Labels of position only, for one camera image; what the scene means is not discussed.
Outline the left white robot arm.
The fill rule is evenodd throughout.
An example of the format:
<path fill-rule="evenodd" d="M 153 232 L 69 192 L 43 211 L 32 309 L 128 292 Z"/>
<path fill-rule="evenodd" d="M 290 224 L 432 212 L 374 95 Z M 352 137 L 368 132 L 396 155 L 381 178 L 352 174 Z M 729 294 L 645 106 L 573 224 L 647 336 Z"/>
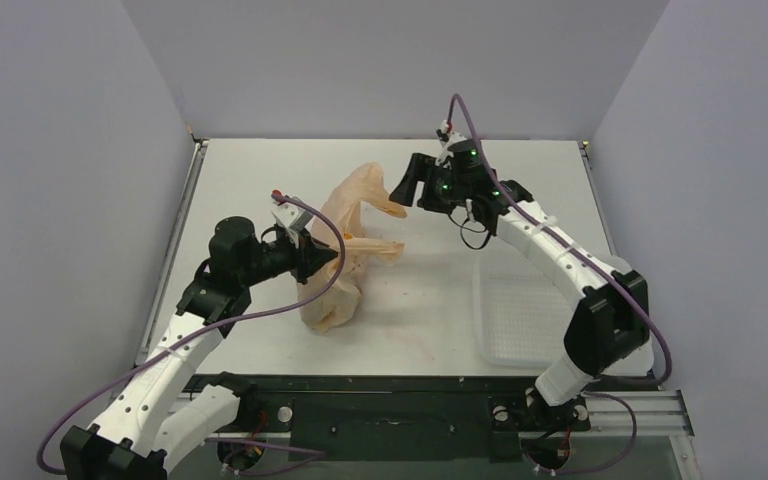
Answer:
<path fill-rule="evenodd" d="M 195 406 L 169 416 L 175 399 L 233 325 L 250 316 L 250 290 L 284 273 L 306 283 L 331 261 L 345 263 L 343 234 L 330 220 L 334 247 L 312 237 L 309 215 L 275 219 L 276 238 L 262 242 L 253 223 L 240 216 L 221 220 L 209 241 L 209 256 L 179 300 L 162 340 L 123 379 L 120 396 L 88 427 L 71 427 L 60 442 L 69 479 L 165 479 L 180 459 L 216 429 L 251 427 L 258 402 L 250 395 L 214 386 Z"/>

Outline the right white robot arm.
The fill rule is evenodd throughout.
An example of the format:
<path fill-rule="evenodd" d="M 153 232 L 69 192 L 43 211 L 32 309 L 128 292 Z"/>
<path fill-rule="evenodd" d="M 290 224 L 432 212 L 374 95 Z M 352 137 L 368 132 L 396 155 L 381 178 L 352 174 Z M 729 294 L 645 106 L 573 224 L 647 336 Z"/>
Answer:
<path fill-rule="evenodd" d="M 522 254 L 571 305 L 561 355 L 523 402 L 532 424 L 552 425 L 564 404 L 650 341 L 642 275 L 622 273 L 578 246 L 531 192 L 515 180 L 498 179 L 474 140 L 450 135 L 440 155 L 412 154 L 389 198 L 446 215 L 465 208 L 469 219 Z"/>

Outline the orange translucent plastic bag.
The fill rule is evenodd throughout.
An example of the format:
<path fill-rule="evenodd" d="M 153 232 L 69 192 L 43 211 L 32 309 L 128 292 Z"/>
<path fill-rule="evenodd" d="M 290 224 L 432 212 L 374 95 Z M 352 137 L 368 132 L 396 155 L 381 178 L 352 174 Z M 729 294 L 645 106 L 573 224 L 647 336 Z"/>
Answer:
<path fill-rule="evenodd" d="M 389 199 L 380 164 L 370 162 L 356 168 L 331 193 L 321 212 L 343 235 L 344 268 L 336 282 L 320 297 L 299 309 L 302 322 L 310 329 L 325 332 L 352 319 L 363 299 L 366 270 L 377 259 L 397 261 L 404 244 L 372 238 L 362 224 L 362 206 L 371 206 L 391 217 L 403 219 L 405 208 Z"/>

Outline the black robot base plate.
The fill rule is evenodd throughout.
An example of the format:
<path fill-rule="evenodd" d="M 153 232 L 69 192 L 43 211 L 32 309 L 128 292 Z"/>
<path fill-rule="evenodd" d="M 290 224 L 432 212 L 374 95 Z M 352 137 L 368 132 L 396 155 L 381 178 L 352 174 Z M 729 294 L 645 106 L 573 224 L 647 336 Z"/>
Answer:
<path fill-rule="evenodd" d="M 183 396 L 210 387 L 240 396 L 218 453 L 230 465 L 251 466 L 266 441 L 284 441 L 291 461 L 519 462 L 525 456 L 555 466 L 570 455 L 572 433 L 593 433 L 599 407 L 614 391 L 588 390 L 558 407 L 538 399 L 529 378 L 305 377 L 219 373 L 196 375 Z"/>

